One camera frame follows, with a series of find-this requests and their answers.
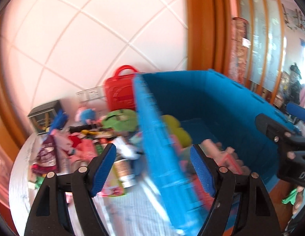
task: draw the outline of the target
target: wooden floor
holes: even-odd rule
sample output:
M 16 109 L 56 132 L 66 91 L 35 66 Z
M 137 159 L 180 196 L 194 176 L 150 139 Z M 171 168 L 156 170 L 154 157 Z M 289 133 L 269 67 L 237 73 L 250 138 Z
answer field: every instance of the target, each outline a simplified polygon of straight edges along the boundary
M 280 224 L 280 229 L 284 232 L 291 216 L 292 216 L 292 204 L 282 204 L 282 199 L 286 198 L 290 191 L 292 190 L 291 184 L 280 180 L 274 189 L 270 192 L 269 196 L 273 202 L 278 221 Z M 233 228 L 224 232 L 224 236 L 230 236 Z

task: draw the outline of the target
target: red toy suitcase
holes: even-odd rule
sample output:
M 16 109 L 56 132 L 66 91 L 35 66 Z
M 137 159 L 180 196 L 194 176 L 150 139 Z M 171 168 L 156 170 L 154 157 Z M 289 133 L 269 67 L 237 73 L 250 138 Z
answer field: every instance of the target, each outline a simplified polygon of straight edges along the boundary
M 134 73 L 130 75 L 119 75 L 123 70 L 131 69 Z M 129 65 L 119 67 L 113 77 L 110 77 L 104 83 L 106 90 L 106 99 L 110 111 L 119 109 L 135 110 L 133 96 L 133 78 L 138 71 Z

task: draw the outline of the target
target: blue gripper pad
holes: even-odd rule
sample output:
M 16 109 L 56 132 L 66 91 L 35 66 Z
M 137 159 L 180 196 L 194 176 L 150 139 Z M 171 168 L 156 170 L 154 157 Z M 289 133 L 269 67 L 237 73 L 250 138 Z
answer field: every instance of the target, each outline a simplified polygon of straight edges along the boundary
M 211 197 L 215 197 L 216 189 L 213 176 L 210 173 L 206 163 L 202 160 L 194 146 L 191 147 L 191 162 L 194 166 L 194 169 L 197 173 L 199 181 L 202 184 L 205 192 L 209 193 Z
M 102 191 L 104 183 L 106 182 L 106 179 L 115 161 L 116 147 L 114 144 L 110 144 L 109 148 L 110 149 L 107 153 L 105 153 L 104 150 L 103 154 L 105 155 L 105 157 L 103 158 L 102 162 L 100 163 L 97 171 L 93 176 L 92 187 L 89 191 L 91 197 L 95 197 L 98 192 Z

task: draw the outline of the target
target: black box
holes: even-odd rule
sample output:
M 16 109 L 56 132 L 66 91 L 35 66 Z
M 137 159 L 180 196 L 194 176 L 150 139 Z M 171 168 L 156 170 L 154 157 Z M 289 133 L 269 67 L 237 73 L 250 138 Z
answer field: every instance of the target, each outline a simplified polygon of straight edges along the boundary
M 63 110 L 59 100 L 55 100 L 33 108 L 28 114 L 28 118 L 36 129 L 38 135 L 48 133 L 54 118 L 59 110 Z

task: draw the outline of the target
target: plush toy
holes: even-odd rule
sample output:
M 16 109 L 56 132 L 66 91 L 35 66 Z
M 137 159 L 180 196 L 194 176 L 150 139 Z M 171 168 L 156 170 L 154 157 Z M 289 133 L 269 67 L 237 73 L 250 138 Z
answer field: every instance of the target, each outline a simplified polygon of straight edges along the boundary
M 82 121 L 84 124 L 92 124 L 96 120 L 95 109 L 87 108 L 86 106 L 80 107 L 77 110 L 75 121 Z
M 167 114 L 162 116 L 162 120 L 167 125 L 169 133 L 174 134 L 178 138 L 182 148 L 192 145 L 191 136 L 183 128 L 180 127 L 181 123 L 178 119 L 172 115 Z

